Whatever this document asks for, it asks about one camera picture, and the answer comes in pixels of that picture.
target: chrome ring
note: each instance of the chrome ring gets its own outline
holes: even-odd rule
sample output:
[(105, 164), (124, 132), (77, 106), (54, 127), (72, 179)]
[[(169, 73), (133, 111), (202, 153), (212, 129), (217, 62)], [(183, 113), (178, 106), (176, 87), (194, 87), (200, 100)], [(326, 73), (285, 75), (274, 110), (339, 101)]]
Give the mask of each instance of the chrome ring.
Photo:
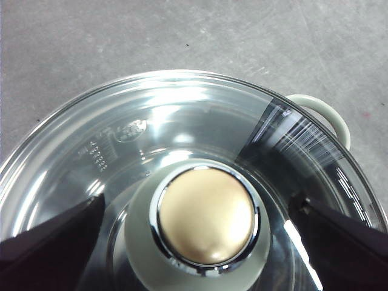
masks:
[[(193, 261), (190, 261), (180, 254), (174, 252), (167, 241), (163, 238), (163, 233), (161, 231), (161, 226), (159, 222), (159, 210), (161, 206), (161, 201), (163, 196), (170, 185), (170, 183), (176, 179), (178, 176), (182, 175), (185, 172), (190, 170), (201, 170), (201, 169), (218, 169), (222, 170), (229, 175), (232, 175), (236, 178), (247, 190), (251, 201), (253, 203), (254, 209), (254, 223), (253, 230), (250, 239), (246, 242), (245, 246), (238, 252), (235, 256), (224, 261), (220, 264), (205, 265), (199, 264)], [(220, 163), (212, 162), (202, 162), (198, 165), (189, 164), (185, 167), (179, 167), (176, 170), (173, 170), (169, 175), (167, 175), (156, 188), (155, 193), (152, 196), (149, 210), (149, 220), (150, 227), (152, 230), (153, 239), (160, 249), (161, 253), (165, 258), (175, 267), (189, 273), (192, 275), (206, 276), (206, 277), (215, 277), (222, 275), (223, 273), (230, 272), (237, 268), (245, 259), (247, 259), (253, 247), (256, 244), (259, 231), (260, 231), (260, 211), (259, 211), (259, 198), (256, 189), (249, 183), (249, 181), (242, 176), (235, 169), (228, 167)]]

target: gray floor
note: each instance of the gray floor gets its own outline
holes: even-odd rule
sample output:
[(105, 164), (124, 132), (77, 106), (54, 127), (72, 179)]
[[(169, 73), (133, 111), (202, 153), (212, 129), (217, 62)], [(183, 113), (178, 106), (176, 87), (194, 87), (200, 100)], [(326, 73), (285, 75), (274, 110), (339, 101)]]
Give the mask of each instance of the gray floor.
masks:
[(2, 158), (100, 83), (160, 69), (231, 75), (338, 110), (388, 210), (388, 1), (3, 0)]

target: white handle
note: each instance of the white handle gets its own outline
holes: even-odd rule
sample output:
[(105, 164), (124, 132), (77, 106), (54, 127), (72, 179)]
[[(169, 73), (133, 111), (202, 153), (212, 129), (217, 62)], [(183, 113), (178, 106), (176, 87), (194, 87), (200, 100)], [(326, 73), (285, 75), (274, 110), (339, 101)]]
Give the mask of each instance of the white handle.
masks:
[(310, 108), (326, 118), (334, 128), (338, 140), (347, 150), (350, 150), (350, 132), (345, 120), (328, 103), (309, 95), (293, 94), (286, 96), (299, 106)]

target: gold knob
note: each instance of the gold knob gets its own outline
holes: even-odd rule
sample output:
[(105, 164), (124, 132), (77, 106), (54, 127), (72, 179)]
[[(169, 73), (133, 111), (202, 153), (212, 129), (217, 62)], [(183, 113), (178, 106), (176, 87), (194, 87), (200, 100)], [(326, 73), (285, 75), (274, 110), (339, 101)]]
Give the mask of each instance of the gold knob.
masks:
[(159, 221), (175, 252), (212, 265), (244, 248), (252, 236), (254, 210), (249, 193), (234, 176), (218, 169), (193, 169), (168, 185)]

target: glass lid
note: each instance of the glass lid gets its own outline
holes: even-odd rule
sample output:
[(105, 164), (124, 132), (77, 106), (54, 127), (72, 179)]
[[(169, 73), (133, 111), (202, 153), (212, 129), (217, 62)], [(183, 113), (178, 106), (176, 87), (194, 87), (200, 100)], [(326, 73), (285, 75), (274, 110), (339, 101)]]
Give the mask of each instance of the glass lid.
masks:
[(190, 159), (220, 162), (261, 189), (270, 247), (250, 290), (321, 290), (292, 239), (294, 193), (386, 232), (357, 164), (307, 112), (237, 79), (172, 70), (107, 84), (42, 122), (1, 168), (0, 241), (103, 193), (101, 231), (78, 290), (146, 290), (126, 255), (127, 206), (159, 169)]

